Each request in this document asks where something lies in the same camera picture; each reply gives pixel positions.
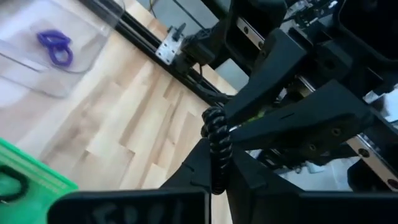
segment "green object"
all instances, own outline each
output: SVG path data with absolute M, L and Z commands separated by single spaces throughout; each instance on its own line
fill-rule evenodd
M 76 190 L 75 183 L 0 139 L 0 166 L 9 166 L 28 178 L 27 194 L 10 203 L 0 202 L 1 224 L 45 224 L 47 210 L 56 199 Z M 0 174 L 0 195 L 15 193 L 19 182 Z

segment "black cable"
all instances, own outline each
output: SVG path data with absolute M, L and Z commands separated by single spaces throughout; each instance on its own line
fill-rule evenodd
M 10 203 L 21 199 L 27 194 L 29 189 L 28 179 L 24 174 L 14 170 L 9 166 L 0 166 L 0 173 L 6 174 L 7 176 L 17 180 L 19 182 L 19 188 L 15 193 L 0 195 L 0 203 Z
M 231 135 L 223 108 L 212 106 L 203 112 L 202 118 L 205 125 L 201 134 L 210 142 L 211 193 L 220 195 L 229 182 L 233 155 Z
M 189 18 L 191 18 L 196 24 L 198 24 L 198 26 L 200 26 L 200 28 L 202 28 L 202 29 L 204 29 L 205 27 L 204 26 L 202 26 L 201 24 L 200 24 L 200 22 L 199 21 L 197 21 L 177 0 L 173 0 L 173 2 L 182 10 L 182 11 L 184 11 L 188 16 L 189 16 Z
M 152 12 L 152 14 L 154 15 L 155 19 L 157 19 L 155 11 L 154 11 L 154 5 L 152 3 L 152 0 L 149 0 L 149 11 Z
M 207 94 L 209 97 L 211 97 L 213 100 L 218 101 L 223 104 L 227 104 L 227 102 L 232 99 L 233 95 L 227 95 L 226 93 L 216 93 L 211 90 L 207 90 L 206 88 L 203 88 L 200 84 L 202 83 L 204 77 L 203 77 L 203 69 L 202 65 L 199 65 L 199 75 L 200 79 L 197 80 L 197 87 L 200 89 L 202 92 Z

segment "black coiled cable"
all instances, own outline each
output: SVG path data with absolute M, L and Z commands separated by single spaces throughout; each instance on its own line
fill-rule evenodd
M 210 142 L 211 192 L 222 194 L 229 182 L 229 169 L 232 160 L 232 143 L 229 127 L 223 108 L 214 106 L 202 114 L 205 125 L 201 135 Z

